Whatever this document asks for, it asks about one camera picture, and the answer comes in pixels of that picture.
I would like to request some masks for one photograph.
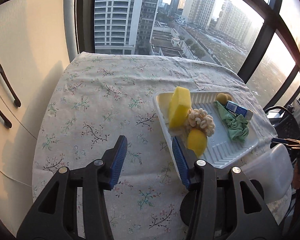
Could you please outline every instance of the table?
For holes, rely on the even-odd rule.
[[[177,86],[230,91],[254,112],[258,146],[236,165],[269,149],[276,132],[247,86],[231,70],[178,57],[81,53],[66,68],[51,97],[38,136],[33,198],[62,166],[76,169],[100,158],[119,135],[128,139],[119,184],[105,192],[114,239],[185,239],[179,208],[186,194],[165,142],[152,96]],[[83,235],[78,191],[79,235]],[[269,209],[279,223],[291,189]]]

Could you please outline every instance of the white plastic container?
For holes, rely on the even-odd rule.
[[[219,93],[231,95],[226,91],[195,91],[190,92],[190,96],[192,108],[203,108],[208,112],[208,114],[213,117],[214,123],[216,124],[215,134],[211,137],[208,137],[207,148],[204,151],[203,155],[200,156],[200,158],[206,160],[214,167],[225,168],[227,166],[230,166],[233,162],[237,161],[249,151],[251,151],[254,147],[256,147],[259,139],[253,126],[250,123],[248,124],[249,135],[245,139],[244,143],[233,142],[229,138],[227,131],[228,128],[226,124],[221,120],[218,110],[213,103]],[[185,127],[169,129],[168,109],[172,95],[173,92],[159,92],[154,95],[153,101],[174,166],[178,171],[172,152],[171,138],[179,135],[186,146],[187,134]],[[231,97],[233,102],[238,103],[233,95],[231,95]]]
[[[265,193],[265,202],[281,199],[291,186],[293,167],[289,153],[278,144],[260,157],[241,167],[249,179],[258,180]]]

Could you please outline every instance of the styrofoam tray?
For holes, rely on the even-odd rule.
[[[213,117],[216,125],[215,133],[211,137],[208,137],[207,148],[200,158],[206,160],[214,167],[225,168],[256,147],[259,143],[259,138],[257,137],[253,126],[249,123],[249,135],[244,143],[233,142],[230,139],[227,125],[221,120],[217,107],[213,104],[219,93],[231,95],[232,101],[237,103],[235,97],[226,91],[194,91],[190,92],[190,96],[192,108],[203,108],[206,110],[208,114]],[[172,95],[173,92],[159,92],[154,95],[153,101],[173,163],[178,171],[172,152],[172,138],[179,135],[186,146],[187,134],[185,127],[169,129],[168,108]]]

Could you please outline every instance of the black drawer handle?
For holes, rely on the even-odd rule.
[[[4,125],[8,128],[12,127],[12,123],[9,121],[8,118],[6,118],[6,116],[0,111],[0,116],[1,118],[4,120]]]
[[[13,91],[13,89],[12,89],[12,87],[11,87],[11,85],[10,85],[8,79],[7,79],[7,76],[6,76],[6,74],[4,73],[4,71],[3,71],[3,68],[2,68],[2,65],[1,65],[1,64],[0,64],[0,74],[2,75],[3,80],[5,81],[5,83],[7,84],[8,88],[9,88],[9,90],[10,90],[10,92],[11,92],[11,94],[13,95],[13,98],[14,98],[14,105],[15,105],[16,107],[20,107],[20,106],[21,106],[21,102],[20,102],[19,98],[17,97],[16,93]]]

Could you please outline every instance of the black chair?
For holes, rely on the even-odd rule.
[[[282,117],[269,119],[278,134],[278,138],[300,140],[300,128],[293,114],[282,106],[269,107],[265,110],[265,113],[267,114],[274,109],[281,109],[284,111]]]

